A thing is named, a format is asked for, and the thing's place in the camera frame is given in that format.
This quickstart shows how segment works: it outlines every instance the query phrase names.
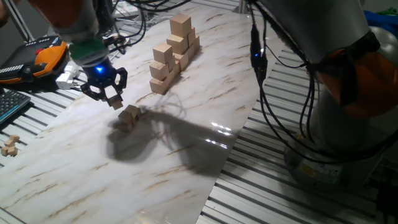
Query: small wooden block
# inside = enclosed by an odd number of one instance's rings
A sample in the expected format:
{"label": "small wooden block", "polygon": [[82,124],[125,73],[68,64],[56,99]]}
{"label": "small wooden block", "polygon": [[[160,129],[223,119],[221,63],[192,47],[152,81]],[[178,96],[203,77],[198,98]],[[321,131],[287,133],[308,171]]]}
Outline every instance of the small wooden block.
{"label": "small wooden block", "polygon": [[111,103],[114,110],[117,110],[117,109],[120,109],[123,107],[122,101],[120,100],[118,95],[112,96],[109,99],[109,102]]}
{"label": "small wooden block", "polygon": [[200,38],[199,35],[196,35],[196,39],[193,43],[193,48],[195,49],[195,53],[198,52],[199,48],[200,48]]}
{"label": "small wooden block", "polygon": [[174,66],[175,66],[175,57],[174,57],[174,55],[173,55],[173,61],[167,63],[167,66],[169,67],[169,72],[171,72],[173,70]]}
{"label": "small wooden block", "polygon": [[16,156],[18,155],[18,149],[15,146],[9,147],[8,148],[8,154],[10,156]]}
{"label": "small wooden block", "polygon": [[149,65],[150,75],[152,77],[163,80],[169,74],[169,65],[162,64],[160,62],[153,62]]}
{"label": "small wooden block", "polygon": [[187,55],[189,62],[191,62],[193,60],[193,57],[195,56],[195,44],[188,48]]}
{"label": "small wooden block", "polygon": [[139,117],[142,115],[141,109],[137,108],[133,105],[127,106],[125,109],[126,112],[128,112],[132,118],[132,124],[135,125],[137,121],[139,120]]}
{"label": "small wooden block", "polygon": [[188,50],[188,37],[183,38],[172,34],[167,38],[167,44],[173,47],[173,53],[182,55]]}
{"label": "small wooden block", "polygon": [[19,141],[19,136],[16,135],[16,134],[12,134],[12,135],[10,135],[10,139],[11,139],[13,142],[18,142],[18,141]]}
{"label": "small wooden block", "polygon": [[12,139],[8,139],[4,145],[6,145],[6,147],[12,147],[15,146],[15,142]]}
{"label": "small wooden block", "polygon": [[196,39],[196,31],[195,31],[195,28],[192,27],[191,28],[191,32],[188,34],[188,45],[189,45],[189,47],[192,46],[192,44],[194,43],[195,39]]}
{"label": "small wooden block", "polygon": [[174,73],[174,78],[177,77],[177,75],[179,75],[181,73],[181,65],[180,62],[175,61],[176,66],[173,69],[173,73]]}
{"label": "small wooden block", "polygon": [[183,14],[177,14],[170,19],[170,28],[173,35],[186,37],[191,32],[191,17]]}
{"label": "small wooden block", "polygon": [[173,62],[173,48],[169,44],[160,43],[154,47],[154,59],[156,62],[160,62],[166,65],[169,62]]}
{"label": "small wooden block", "polygon": [[126,110],[122,111],[122,113],[119,114],[118,118],[119,118],[120,123],[123,123],[123,124],[130,124],[130,123],[132,123],[132,119],[133,119],[131,114],[129,112],[127,112]]}
{"label": "small wooden block", "polygon": [[187,69],[188,64],[189,64],[189,58],[188,54],[180,55],[180,54],[174,54],[175,60],[180,62],[180,69],[181,71],[185,71]]}
{"label": "small wooden block", "polygon": [[132,123],[127,123],[127,124],[123,123],[123,124],[119,125],[119,130],[124,133],[130,133],[132,131],[133,127],[134,126],[132,125]]}
{"label": "small wooden block", "polygon": [[3,155],[3,156],[8,156],[8,147],[3,147],[3,148],[1,148],[1,154]]}
{"label": "small wooden block", "polygon": [[171,83],[174,80],[174,73],[170,72],[164,81],[157,80],[155,78],[151,79],[149,84],[150,88],[154,93],[164,95],[169,90]]}

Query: black cable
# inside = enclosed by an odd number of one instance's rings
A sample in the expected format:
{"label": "black cable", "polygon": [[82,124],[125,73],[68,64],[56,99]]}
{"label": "black cable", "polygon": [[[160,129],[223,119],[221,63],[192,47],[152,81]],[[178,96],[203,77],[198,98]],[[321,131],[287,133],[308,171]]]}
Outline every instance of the black cable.
{"label": "black cable", "polygon": [[141,6],[137,5],[134,1],[126,0],[126,2],[128,2],[129,4],[137,7],[138,9],[142,9],[142,10],[145,10],[145,11],[148,11],[148,12],[165,12],[165,11],[169,11],[169,10],[175,9],[176,7],[180,7],[180,6],[186,4],[186,3],[190,2],[190,1],[191,0],[184,0],[183,2],[180,2],[180,3],[178,3],[178,4],[174,5],[174,6],[167,7],[165,9],[146,9],[144,7],[141,7]]}
{"label": "black cable", "polygon": [[[344,162],[354,162],[354,161],[363,161],[366,159],[370,159],[374,156],[377,156],[380,153],[383,153],[385,150],[387,150],[389,147],[391,147],[398,139],[398,130],[392,134],[391,136],[389,136],[386,140],[380,142],[379,144],[376,144],[373,147],[370,147],[369,149],[365,150],[365,151],[361,151],[361,152],[353,152],[353,153],[347,153],[344,155],[337,155],[337,154],[330,154],[330,153],[324,153],[321,151],[316,151],[310,147],[308,147],[307,149],[316,153],[316,154],[320,154],[323,156],[327,156],[330,159],[336,160],[333,162],[327,162],[327,161],[318,161],[312,158],[309,158],[305,155],[303,155],[301,152],[298,152],[298,150],[294,149],[292,146],[289,145],[288,142],[286,142],[282,136],[280,136],[280,134],[275,130],[275,128],[273,127],[273,125],[271,124],[271,122],[269,122],[268,117],[266,115],[265,109],[264,109],[264,104],[266,104],[268,111],[270,112],[271,116],[275,119],[275,121],[278,123],[278,125],[281,127],[282,130],[285,131],[286,134],[288,134],[290,137],[292,136],[290,134],[290,132],[288,132],[283,124],[281,124],[279,122],[279,119],[275,116],[275,114],[273,113],[271,107],[269,106],[269,103],[267,101],[266,95],[264,93],[264,90],[262,89],[262,81],[265,80],[265,75],[261,75],[258,74],[258,72],[256,72],[256,76],[257,77],[264,77],[264,79],[258,79],[258,83],[259,83],[259,88],[260,88],[260,100],[261,100],[261,108],[262,108],[262,113],[264,116],[264,119],[267,121],[267,124],[270,126],[271,130],[274,132],[274,134],[291,150],[293,150],[294,152],[296,152],[298,155],[302,156],[303,158],[312,161],[312,162],[317,162],[317,163],[322,163],[322,164],[341,164]],[[313,73],[310,73],[310,97],[311,97],[311,103],[310,103],[310,110],[312,110],[313,108],[313,101],[315,98],[315,77],[313,75]],[[293,138],[296,142],[298,142],[299,144],[301,144],[302,146],[305,147],[305,145],[299,141],[298,139]]]}
{"label": "black cable", "polygon": [[304,62],[303,64],[301,64],[301,65],[299,65],[299,66],[289,66],[289,65],[286,65],[286,64],[283,63],[281,60],[279,60],[278,57],[276,57],[275,53],[271,50],[271,48],[270,48],[268,45],[266,45],[266,47],[267,47],[268,50],[271,52],[271,54],[276,58],[276,60],[277,60],[280,64],[282,64],[283,66],[285,66],[285,67],[288,67],[288,68],[302,68],[302,67],[304,67],[304,66],[306,66],[306,65],[308,64],[307,62]]}
{"label": "black cable", "polygon": [[141,31],[142,31],[142,28],[144,27],[144,24],[146,24],[145,12],[144,12],[144,10],[141,10],[141,26],[140,26],[138,32],[136,32],[135,34],[131,34],[129,36],[126,36],[126,37],[135,37],[135,36],[139,35],[141,33]]}
{"label": "black cable", "polygon": [[307,128],[308,138],[311,140],[311,142],[314,142],[313,138],[312,138],[312,135],[311,135],[311,129],[310,129],[313,102],[315,100],[315,78],[314,78],[313,72],[310,72],[310,91],[311,91],[311,100],[310,100],[310,107],[308,109],[307,126],[306,126],[306,128]]}

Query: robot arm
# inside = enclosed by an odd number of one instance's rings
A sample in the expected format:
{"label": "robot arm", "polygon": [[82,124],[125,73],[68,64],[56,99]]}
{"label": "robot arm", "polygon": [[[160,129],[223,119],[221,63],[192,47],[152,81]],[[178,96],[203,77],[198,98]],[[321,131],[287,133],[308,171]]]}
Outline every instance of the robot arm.
{"label": "robot arm", "polygon": [[258,2],[348,113],[372,117],[398,105],[398,41],[386,30],[373,32],[357,0]]}
{"label": "robot arm", "polygon": [[[111,106],[114,101],[122,101],[121,93],[126,87],[127,71],[115,69],[108,58],[109,50],[98,35],[100,29],[106,29],[111,16],[112,2],[109,0],[29,0],[30,4],[47,20],[54,31],[70,44],[69,50],[73,61],[81,66],[87,77],[81,86],[84,94],[95,100],[107,101]],[[101,17],[96,10],[101,8]],[[105,89],[111,86],[116,96],[108,98]]]}

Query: wooden block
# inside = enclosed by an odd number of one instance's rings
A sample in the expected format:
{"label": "wooden block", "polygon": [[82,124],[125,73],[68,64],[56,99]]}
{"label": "wooden block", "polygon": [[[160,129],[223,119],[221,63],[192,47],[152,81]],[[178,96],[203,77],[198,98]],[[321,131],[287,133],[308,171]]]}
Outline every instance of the wooden block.
{"label": "wooden block", "polygon": [[162,64],[160,62],[153,62],[149,65],[150,75],[152,77],[163,80],[169,74],[169,65]]}
{"label": "wooden block", "polygon": [[173,35],[186,37],[191,32],[191,17],[183,14],[177,14],[170,19],[170,28]]}
{"label": "wooden block", "polygon": [[112,96],[109,99],[109,102],[111,103],[114,110],[117,110],[117,109],[120,109],[123,107],[122,101],[120,100],[120,97],[118,95]]}
{"label": "wooden block", "polygon": [[18,142],[18,141],[19,141],[19,136],[16,135],[16,134],[12,134],[12,135],[10,135],[10,139],[11,139],[13,142]]}
{"label": "wooden block", "polygon": [[8,154],[10,156],[16,156],[18,155],[18,149],[15,146],[9,147],[8,148]]}
{"label": "wooden block", "polygon": [[193,60],[193,57],[195,56],[195,44],[188,48],[187,54],[189,62],[191,62]]}
{"label": "wooden block", "polygon": [[3,156],[8,156],[8,147],[2,147],[1,148],[1,154],[3,155]]}
{"label": "wooden block", "polygon": [[167,66],[169,66],[169,72],[171,72],[173,70],[174,66],[175,66],[175,57],[174,57],[174,55],[173,55],[173,61],[167,63]]}
{"label": "wooden block", "polygon": [[118,118],[119,118],[120,123],[123,123],[123,124],[130,124],[130,123],[132,123],[132,119],[133,119],[131,114],[129,112],[127,112],[126,110],[122,111],[119,114]]}
{"label": "wooden block", "polygon": [[167,78],[163,81],[157,80],[155,78],[151,79],[149,84],[150,88],[154,93],[164,95],[169,90],[171,83],[174,80],[174,73],[170,72]]}
{"label": "wooden block", "polygon": [[182,55],[188,50],[188,37],[179,37],[172,34],[167,38],[167,44],[173,47],[173,53]]}
{"label": "wooden block", "polygon": [[196,39],[193,43],[193,48],[195,49],[195,53],[198,52],[199,48],[200,48],[200,38],[199,35],[196,35]]}
{"label": "wooden block", "polygon": [[196,31],[194,27],[191,27],[191,32],[188,34],[188,45],[189,47],[192,46],[192,44],[194,43],[196,39]]}
{"label": "wooden block", "polygon": [[139,117],[142,115],[141,109],[137,108],[133,105],[127,106],[125,109],[126,112],[128,112],[132,118],[132,124],[135,125],[137,121],[139,120]]}
{"label": "wooden block", "polygon": [[173,48],[169,44],[160,43],[154,47],[154,59],[156,62],[160,62],[166,65],[169,62],[173,62]]}
{"label": "wooden block", "polygon": [[133,129],[132,123],[122,123],[119,125],[119,130],[124,132],[124,133],[130,133]]}
{"label": "wooden block", "polygon": [[188,64],[189,64],[189,58],[188,54],[180,55],[180,54],[174,54],[175,60],[180,62],[180,70],[185,71],[187,69]]}
{"label": "wooden block", "polygon": [[177,75],[180,75],[180,73],[181,73],[181,65],[180,65],[180,62],[175,61],[175,63],[176,63],[176,66],[175,66],[175,68],[173,69],[174,78],[177,77]]}
{"label": "wooden block", "polygon": [[6,147],[15,146],[15,142],[12,139],[8,139],[5,143]]}

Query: metal slatted table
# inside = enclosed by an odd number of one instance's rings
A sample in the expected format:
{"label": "metal slatted table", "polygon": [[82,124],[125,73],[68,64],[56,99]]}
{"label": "metal slatted table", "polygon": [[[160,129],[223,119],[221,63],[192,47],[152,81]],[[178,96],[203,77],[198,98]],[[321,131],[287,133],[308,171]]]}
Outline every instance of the metal slatted table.
{"label": "metal slatted table", "polygon": [[[279,58],[289,65],[301,64],[288,48]],[[304,68],[286,68],[279,62],[264,84],[274,113],[292,133],[299,130],[308,86]],[[365,186],[357,194],[322,194],[299,185],[285,168],[284,144],[268,127],[258,100],[197,224],[376,223],[377,193],[378,189]]]}

